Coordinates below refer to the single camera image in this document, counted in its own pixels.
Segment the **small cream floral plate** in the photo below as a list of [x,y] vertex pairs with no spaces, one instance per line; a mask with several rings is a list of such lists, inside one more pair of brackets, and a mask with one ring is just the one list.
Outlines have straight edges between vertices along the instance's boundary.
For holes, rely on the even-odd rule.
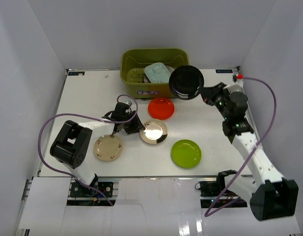
[[122,150],[122,139],[116,135],[99,137],[93,146],[95,157],[105,162],[113,161],[120,157]]

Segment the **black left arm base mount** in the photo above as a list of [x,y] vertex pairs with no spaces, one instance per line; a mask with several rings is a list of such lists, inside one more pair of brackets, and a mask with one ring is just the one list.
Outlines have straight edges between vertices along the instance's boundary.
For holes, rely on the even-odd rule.
[[[110,198],[113,196],[113,189],[114,189],[114,183],[113,182],[96,182],[93,188],[97,188],[99,191],[101,191],[107,198]],[[71,198],[86,198],[86,197],[100,197],[103,198],[100,193],[93,189],[86,188],[82,185],[80,185],[77,182],[72,182],[70,191],[69,191],[69,197]]]

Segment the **black round plate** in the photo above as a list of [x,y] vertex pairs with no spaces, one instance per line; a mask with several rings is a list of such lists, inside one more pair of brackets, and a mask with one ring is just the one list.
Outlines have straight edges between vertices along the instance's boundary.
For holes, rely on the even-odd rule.
[[172,72],[168,85],[175,98],[190,100],[200,94],[204,87],[204,76],[198,68],[183,65]]

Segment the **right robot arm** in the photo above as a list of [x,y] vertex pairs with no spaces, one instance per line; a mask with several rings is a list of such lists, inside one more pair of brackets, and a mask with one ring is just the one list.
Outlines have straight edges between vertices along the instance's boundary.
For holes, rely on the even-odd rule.
[[241,88],[239,82],[231,86],[220,83],[210,88],[199,88],[203,101],[215,106],[223,116],[223,132],[244,160],[239,170],[218,173],[216,189],[219,194],[205,216],[216,213],[213,207],[222,196],[231,192],[237,195],[238,200],[243,199],[249,204],[258,221],[293,216],[299,187],[275,168],[260,147],[260,141],[245,117],[248,98],[240,91]]

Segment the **olive green plastic bin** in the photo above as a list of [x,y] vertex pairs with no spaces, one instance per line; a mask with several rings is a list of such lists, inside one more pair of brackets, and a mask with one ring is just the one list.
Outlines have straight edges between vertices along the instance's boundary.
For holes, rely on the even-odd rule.
[[126,76],[133,68],[143,68],[161,62],[176,69],[189,65],[188,54],[179,48],[147,48],[126,51],[121,58],[120,78],[125,84],[127,94],[136,99],[153,99],[157,97],[173,98],[168,83],[129,83]]

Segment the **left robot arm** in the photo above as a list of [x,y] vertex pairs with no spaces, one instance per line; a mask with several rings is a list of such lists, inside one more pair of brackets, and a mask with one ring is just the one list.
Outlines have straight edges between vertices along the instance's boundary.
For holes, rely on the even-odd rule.
[[97,175],[85,163],[91,139],[113,135],[121,130],[133,134],[144,129],[131,106],[131,101],[118,101],[114,110],[98,121],[77,123],[68,120],[51,145],[50,155],[68,168],[82,184],[81,190],[87,196],[93,196],[98,191],[98,184],[94,181]]

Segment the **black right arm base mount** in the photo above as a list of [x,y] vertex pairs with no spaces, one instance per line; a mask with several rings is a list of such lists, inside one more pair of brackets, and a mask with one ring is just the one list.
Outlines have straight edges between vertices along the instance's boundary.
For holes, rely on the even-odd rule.
[[[200,193],[200,203],[202,209],[207,209],[214,202],[215,198],[219,195],[221,190],[224,188],[224,184],[221,183],[221,178],[217,175],[216,178],[211,180],[202,180],[198,181],[194,188]],[[227,190],[218,202],[213,206],[213,208],[219,208],[226,204],[232,203],[227,206],[227,208],[244,208],[247,207],[246,201],[243,199],[238,200],[238,195],[234,192]]]

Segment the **lime green round plate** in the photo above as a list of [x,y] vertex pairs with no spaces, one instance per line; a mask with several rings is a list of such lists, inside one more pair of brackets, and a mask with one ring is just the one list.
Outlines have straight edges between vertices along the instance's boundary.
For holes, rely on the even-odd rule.
[[194,141],[182,139],[173,144],[171,148],[171,158],[179,167],[191,169],[200,163],[202,152]]

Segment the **white cardboard front panel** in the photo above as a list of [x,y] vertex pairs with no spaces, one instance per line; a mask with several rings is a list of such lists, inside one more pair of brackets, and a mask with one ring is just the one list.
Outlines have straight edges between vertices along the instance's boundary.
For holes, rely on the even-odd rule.
[[260,222],[249,208],[205,217],[194,179],[127,178],[114,206],[68,206],[68,180],[34,178],[19,229],[31,236],[292,236],[295,217]]

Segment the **green perforated insert in bin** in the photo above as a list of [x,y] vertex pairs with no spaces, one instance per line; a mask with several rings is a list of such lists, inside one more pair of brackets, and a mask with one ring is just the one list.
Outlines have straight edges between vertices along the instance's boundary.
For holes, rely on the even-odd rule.
[[145,76],[145,73],[144,73],[143,68],[133,68],[128,71],[126,80],[127,80],[127,82],[134,83],[134,84],[143,83],[144,76]]

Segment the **orange round plate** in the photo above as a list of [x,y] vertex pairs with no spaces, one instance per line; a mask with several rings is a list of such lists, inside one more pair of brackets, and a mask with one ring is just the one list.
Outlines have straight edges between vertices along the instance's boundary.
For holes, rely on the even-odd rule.
[[154,119],[166,120],[175,112],[172,100],[168,98],[155,98],[148,105],[148,113]]

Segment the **light blue rectangular plate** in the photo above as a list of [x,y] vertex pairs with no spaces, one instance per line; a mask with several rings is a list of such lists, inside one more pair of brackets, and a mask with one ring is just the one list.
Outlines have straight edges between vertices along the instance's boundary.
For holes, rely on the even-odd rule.
[[161,62],[148,65],[144,69],[144,74],[151,83],[168,83],[171,72]]

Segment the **cream plate with black brushstroke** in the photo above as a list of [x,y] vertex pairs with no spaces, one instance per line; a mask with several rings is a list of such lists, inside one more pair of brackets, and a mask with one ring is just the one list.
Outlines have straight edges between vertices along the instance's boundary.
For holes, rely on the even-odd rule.
[[168,136],[166,124],[159,119],[149,119],[144,123],[144,129],[139,131],[141,139],[150,145],[163,142]]

